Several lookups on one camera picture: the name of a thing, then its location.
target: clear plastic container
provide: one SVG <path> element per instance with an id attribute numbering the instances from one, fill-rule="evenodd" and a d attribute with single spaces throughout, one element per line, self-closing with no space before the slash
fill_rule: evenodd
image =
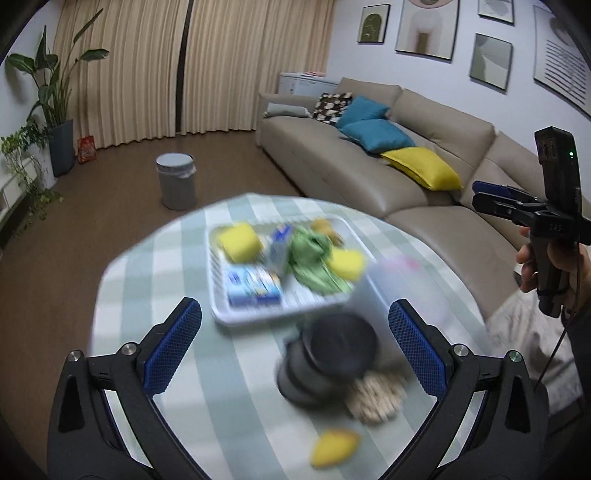
<path id="1" fill-rule="evenodd" d="M 377 368 L 406 362 L 388 326 L 390 306 L 400 299 L 407 299 L 426 323 L 441 331 L 450 328 L 454 321 L 446 296 L 415 259 L 397 255 L 370 265 L 345 308 L 362 316 L 374 327 L 379 342 Z"/>

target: teal pillow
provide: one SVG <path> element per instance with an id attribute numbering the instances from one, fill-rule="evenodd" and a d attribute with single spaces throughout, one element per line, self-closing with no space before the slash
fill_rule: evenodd
<path id="1" fill-rule="evenodd" d="M 351 102 L 336 122 L 336 128 L 341 130 L 346 125 L 362 122 L 363 120 L 372 120 L 374 118 L 384 118 L 389 106 L 374 102 L 363 96 L 358 96 Z"/>
<path id="2" fill-rule="evenodd" d="M 379 154 L 388 150 L 416 147 L 406 133 L 387 120 L 355 122 L 345 126 L 341 132 L 369 153 Z"/>

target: beige leather sofa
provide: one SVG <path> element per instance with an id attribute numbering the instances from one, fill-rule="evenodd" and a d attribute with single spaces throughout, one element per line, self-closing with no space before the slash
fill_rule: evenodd
<path id="1" fill-rule="evenodd" d="M 508 220 L 472 210 L 472 183 L 508 184 L 544 196 L 537 156 L 504 133 L 497 134 L 489 122 L 396 85 L 343 78 L 336 91 L 389 105 L 389 119 L 417 146 L 444 159 L 464 189 L 430 192 L 317 120 L 263 118 L 269 102 L 311 111 L 316 98 L 261 95 L 257 144 L 307 196 L 369 213 L 424 241 L 462 279 L 488 318 L 517 289 L 515 253 L 524 239 Z"/>

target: curtain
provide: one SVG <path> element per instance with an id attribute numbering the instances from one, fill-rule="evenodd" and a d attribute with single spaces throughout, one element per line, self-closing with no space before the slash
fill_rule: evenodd
<path id="1" fill-rule="evenodd" d="M 182 133 L 252 130 L 259 93 L 281 72 L 326 67 L 335 0 L 197 0 Z"/>
<path id="2" fill-rule="evenodd" d="M 104 8 L 74 48 L 111 52 L 72 74 L 74 138 L 97 147 L 175 134 L 176 77 L 189 0 L 66 0 L 54 42 L 65 61 L 75 33 Z"/>

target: cable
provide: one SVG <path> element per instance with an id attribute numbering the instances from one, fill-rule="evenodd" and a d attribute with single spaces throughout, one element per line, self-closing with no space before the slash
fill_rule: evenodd
<path id="1" fill-rule="evenodd" d="M 554 351 L 552 351 L 552 355 L 550 355 L 550 358 L 546 362 L 546 365 L 544 366 L 544 369 L 542 370 L 542 373 L 540 374 L 538 381 L 535 383 L 534 392 L 538 388 L 538 385 L 541 384 L 542 379 L 544 378 L 544 375 L 546 374 L 546 372 L 548 371 L 548 369 L 550 367 L 550 364 L 552 363 L 552 360 L 554 360 L 556 352 L 558 352 L 558 349 L 560 348 L 560 344 L 562 343 L 562 340 L 564 340 L 564 337 L 566 336 L 566 333 L 569 329 L 571 321 L 573 320 L 574 317 L 577 316 L 576 312 L 577 312 L 577 307 L 579 306 L 578 303 L 579 303 L 579 295 L 580 295 L 580 290 L 581 290 L 581 253 L 580 253 L 580 244 L 578 241 L 576 243 L 576 248 L 577 248 L 577 250 L 576 250 L 577 251 L 577 288 L 574 292 L 573 310 L 571 311 L 569 318 L 566 319 L 566 321 L 564 322 L 564 330 L 562 331 L 562 335 L 560 335 L 560 338 L 558 339 L 558 342 L 556 343 L 556 346 L 554 347 Z M 564 318 L 565 309 L 566 308 L 563 308 L 563 311 L 562 311 L 563 318 Z"/>
<path id="2" fill-rule="evenodd" d="M 556 352 L 558 352 L 558 349 L 560 348 L 560 344 L 562 343 L 562 340 L 564 340 L 564 337 L 566 336 L 569 326 L 573 320 L 573 318 L 575 318 L 578 314 L 577 312 L 577 308 L 579 306 L 579 296 L 581 293 L 581 250 L 580 250 L 580 224 L 581 224 L 581 217 L 583 215 L 583 201 L 582 201 L 582 193 L 581 193 L 581 189 L 577 188 L 575 190 L 575 197 L 576 197 L 576 202 L 577 202 L 577 239 L 576 239 L 576 252 L 577 252 L 577 287 L 574 291 L 574 302 L 573 302 L 573 309 L 571 310 L 570 316 L 568 319 L 564 319 L 564 312 L 566 310 L 565 307 L 563 307 L 562 309 L 562 320 L 564 323 L 564 330 L 562 331 L 562 334 L 560 335 L 560 338 L 558 339 L 558 342 L 556 343 L 556 346 L 554 347 L 554 351 L 552 352 L 552 355 L 550 355 L 550 358 L 548 359 L 548 361 L 546 362 L 546 365 L 544 366 L 544 369 L 542 370 L 542 373 L 540 374 L 540 377 L 538 378 L 538 381 L 535 383 L 534 386 L 534 392 L 536 391 L 536 389 L 538 388 L 538 385 L 542 383 L 542 379 L 544 378 L 544 375 L 546 374 L 546 372 L 548 371 L 550 364 L 552 363 L 552 360 L 554 360 L 554 356 L 556 355 Z"/>

